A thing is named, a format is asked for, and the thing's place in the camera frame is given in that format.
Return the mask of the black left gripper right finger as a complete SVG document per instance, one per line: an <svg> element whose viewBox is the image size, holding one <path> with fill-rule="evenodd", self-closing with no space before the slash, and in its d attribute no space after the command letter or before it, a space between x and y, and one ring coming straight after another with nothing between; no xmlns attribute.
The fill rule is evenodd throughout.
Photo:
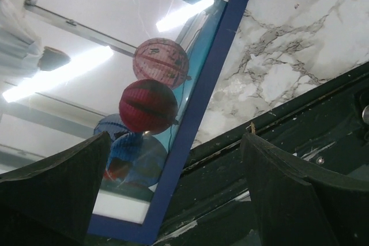
<svg viewBox="0 0 369 246"><path fill-rule="evenodd" d="M245 133L240 151L262 245L368 245L368 182Z"/></svg>

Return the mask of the blue wooden picture frame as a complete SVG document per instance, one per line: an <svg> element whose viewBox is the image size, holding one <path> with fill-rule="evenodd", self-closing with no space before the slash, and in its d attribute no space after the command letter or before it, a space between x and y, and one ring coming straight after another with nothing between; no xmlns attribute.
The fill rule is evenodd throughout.
<svg viewBox="0 0 369 246"><path fill-rule="evenodd" d="M143 224L93 215L89 238L140 244L155 241L248 1L229 0L222 13Z"/></svg>

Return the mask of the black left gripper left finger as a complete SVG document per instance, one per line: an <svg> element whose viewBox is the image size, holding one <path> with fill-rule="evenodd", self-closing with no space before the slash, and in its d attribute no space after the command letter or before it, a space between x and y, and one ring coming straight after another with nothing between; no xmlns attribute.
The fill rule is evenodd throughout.
<svg viewBox="0 0 369 246"><path fill-rule="evenodd" d="M110 146L103 132L1 174L1 245L83 245Z"/></svg>

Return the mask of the photo print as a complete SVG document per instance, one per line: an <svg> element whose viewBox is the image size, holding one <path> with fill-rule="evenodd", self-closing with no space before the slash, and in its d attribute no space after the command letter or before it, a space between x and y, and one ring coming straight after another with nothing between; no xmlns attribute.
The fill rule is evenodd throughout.
<svg viewBox="0 0 369 246"><path fill-rule="evenodd" d="M143 224L229 0L1 0L1 172L98 133L93 212Z"/></svg>

